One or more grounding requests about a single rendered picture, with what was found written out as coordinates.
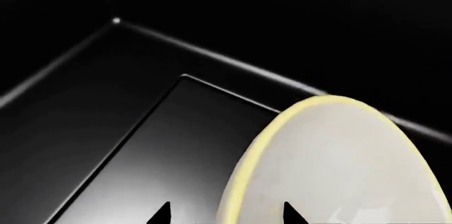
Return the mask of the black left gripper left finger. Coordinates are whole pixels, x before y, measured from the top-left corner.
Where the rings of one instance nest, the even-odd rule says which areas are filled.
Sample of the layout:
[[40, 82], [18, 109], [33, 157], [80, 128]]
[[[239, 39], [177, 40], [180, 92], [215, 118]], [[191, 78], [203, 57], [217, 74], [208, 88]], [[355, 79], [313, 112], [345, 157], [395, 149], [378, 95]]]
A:
[[170, 202], [165, 202], [146, 224], [171, 224], [171, 219], [171, 204]]

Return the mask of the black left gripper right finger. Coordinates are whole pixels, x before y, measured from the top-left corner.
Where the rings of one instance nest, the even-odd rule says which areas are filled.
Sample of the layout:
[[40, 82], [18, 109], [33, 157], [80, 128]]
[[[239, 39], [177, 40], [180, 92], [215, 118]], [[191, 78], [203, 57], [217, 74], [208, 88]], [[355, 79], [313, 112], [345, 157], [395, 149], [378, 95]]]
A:
[[283, 205], [283, 224], [308, 224], [295, 208], [289, 202], [284, 202]]

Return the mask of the white bowl with yellow rim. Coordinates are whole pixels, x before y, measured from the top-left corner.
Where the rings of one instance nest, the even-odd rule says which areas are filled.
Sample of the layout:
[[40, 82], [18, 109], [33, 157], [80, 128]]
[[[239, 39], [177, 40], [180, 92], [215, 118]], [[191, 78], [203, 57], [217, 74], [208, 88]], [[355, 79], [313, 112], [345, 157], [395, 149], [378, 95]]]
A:
[[380, 111], [314, 96], [251, 142], [222, 193], [215, 224], [452, 224], [437, 178]]

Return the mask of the black tray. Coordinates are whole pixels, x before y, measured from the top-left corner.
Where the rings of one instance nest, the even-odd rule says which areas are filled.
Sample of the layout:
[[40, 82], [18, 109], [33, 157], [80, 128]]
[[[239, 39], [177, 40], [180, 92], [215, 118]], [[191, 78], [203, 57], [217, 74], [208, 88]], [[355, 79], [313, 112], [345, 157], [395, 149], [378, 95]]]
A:
[[0, 224], [211, 224], [320, 94], [388, 115], [452, 204], [452, 0], [0, 0]]

